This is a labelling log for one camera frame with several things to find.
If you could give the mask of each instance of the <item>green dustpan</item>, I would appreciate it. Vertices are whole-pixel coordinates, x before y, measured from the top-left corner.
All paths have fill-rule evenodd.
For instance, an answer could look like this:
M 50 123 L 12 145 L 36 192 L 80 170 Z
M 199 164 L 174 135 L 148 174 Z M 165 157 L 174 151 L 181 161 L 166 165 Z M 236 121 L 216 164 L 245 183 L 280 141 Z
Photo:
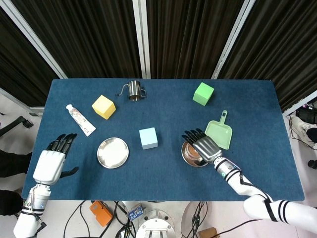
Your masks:
M 232 129 L 228 125 L 225 125 L 227 111 L 223 110 L 220 121 L 212 120 L 208 123 L 205 134 L 213 139 L 216 144 L 225 150 L 229 149 Z

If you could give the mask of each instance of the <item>yellow cube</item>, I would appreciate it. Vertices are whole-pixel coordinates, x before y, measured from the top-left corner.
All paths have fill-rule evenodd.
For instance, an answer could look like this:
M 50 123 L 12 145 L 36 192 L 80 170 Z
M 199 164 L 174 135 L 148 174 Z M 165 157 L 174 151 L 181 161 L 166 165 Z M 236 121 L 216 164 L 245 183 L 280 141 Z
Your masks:
M 102 116 L 104 119 L 109 119 L 109 117 L 114 113 L 115 106 L 113 101 L 109 100 L 105 96 L 101 95 L 92 105 L 95 112 Z

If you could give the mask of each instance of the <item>light blue cube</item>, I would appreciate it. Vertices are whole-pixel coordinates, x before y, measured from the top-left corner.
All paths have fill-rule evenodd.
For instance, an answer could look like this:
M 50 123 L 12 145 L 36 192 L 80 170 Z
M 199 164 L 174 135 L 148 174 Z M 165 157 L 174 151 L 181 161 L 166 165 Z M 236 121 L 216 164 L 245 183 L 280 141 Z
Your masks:
M 148 128 L 139 130 L 142 148 L 144 150 L 151 149 L 158 146 L 158 138 L 155 128 Z

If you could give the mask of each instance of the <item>black curtain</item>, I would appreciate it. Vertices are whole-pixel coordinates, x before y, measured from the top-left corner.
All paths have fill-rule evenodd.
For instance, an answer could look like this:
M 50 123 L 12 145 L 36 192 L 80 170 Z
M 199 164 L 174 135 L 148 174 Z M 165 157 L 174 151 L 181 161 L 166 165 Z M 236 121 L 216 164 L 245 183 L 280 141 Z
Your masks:
M 44 106 L 58 78 L 0 8 L 0 88 L 28 106 Z
M 272 80 L 282 110 L 317 90 L 317 1 L 256 1 L 219 78 Z
M 70 78 L 141 78 L 131 0 L 13 0 Z
M 243 0 L 147 0 L 151 78 L 211 78 Z

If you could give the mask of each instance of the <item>toothpaste tube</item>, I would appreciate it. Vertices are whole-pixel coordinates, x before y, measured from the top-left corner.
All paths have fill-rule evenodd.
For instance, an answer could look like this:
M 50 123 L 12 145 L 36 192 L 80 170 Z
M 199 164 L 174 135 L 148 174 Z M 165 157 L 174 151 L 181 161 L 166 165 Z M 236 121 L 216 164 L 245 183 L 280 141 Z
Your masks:
M 68 104 L 66 106 L 66 109 L 68 110 L 71 117 L 74 118 L 74 120 L 83 130 L 86 136 L 89 136 L 91 133 L 93 133 L 94 130 L 96 130 L 96 128 L 76 108 L 74 108 L 73 105 Z

